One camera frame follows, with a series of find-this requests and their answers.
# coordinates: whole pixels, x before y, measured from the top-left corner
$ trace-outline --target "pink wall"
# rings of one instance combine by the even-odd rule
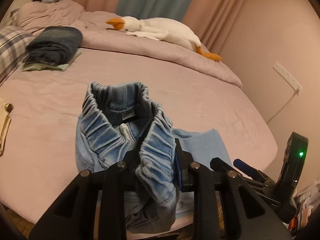
[[[244,93],[269,120],[294,94],[272,69],[276,62],[303,86],[268,125],[278,155],[266,173],[277,180],[292,131],[309,138],[298,190],[320,176],[320,19],[308,0],[245,0],[220,55]]]

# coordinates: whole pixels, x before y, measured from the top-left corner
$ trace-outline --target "orange beak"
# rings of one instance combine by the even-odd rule
[[[119,31],[123,28],[124,26],[124,20],[121,19],[121,18],[112,18],[110,20],[108,20],[106,22],[106,24],[110,24],[110,25],[113,25],[113,27],[115,28],[116,31]]]

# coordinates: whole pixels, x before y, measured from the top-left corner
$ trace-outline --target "bed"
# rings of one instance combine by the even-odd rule
[[[71,0],[63,2],[60,10],[41,3],[19,10],[18,26],[25,31],[37,34],[46,26],[68,25],[80,29],[84,39],[81,55],[65,72],[18,68],[0,87],[1,97],[14,105],[0,158],[4,205],[36,223],[78,174],[76,123],[90,81],[141,81],[174,128],[217,129],[231,161],[240,158],[260,170],[273,161],[277,145],[271,131],[226,65],[178,45],[110,30],[104,22],[113,14],[85,12]],[[172,230],[190,223],[188,213]],[[147,236],[128,233],[129,239]]]

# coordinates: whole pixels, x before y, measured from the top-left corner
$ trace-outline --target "clothing label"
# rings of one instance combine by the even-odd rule
[[[135,113],[134,113],[134,109],[131,109],[131,110],[126,111],[126,112],[123,112],[123,113],[121,113],[121,115],[122,115],[122,120],[125,120],[125,119],[128,119],[130,117],[136,116]]]

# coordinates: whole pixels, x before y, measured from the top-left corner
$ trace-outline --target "dark blue folded clothing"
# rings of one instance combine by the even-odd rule
[[[68,63],[80,47],[82,33],[72,27],[50,26],[26,47],[26,64],[62,65]]]

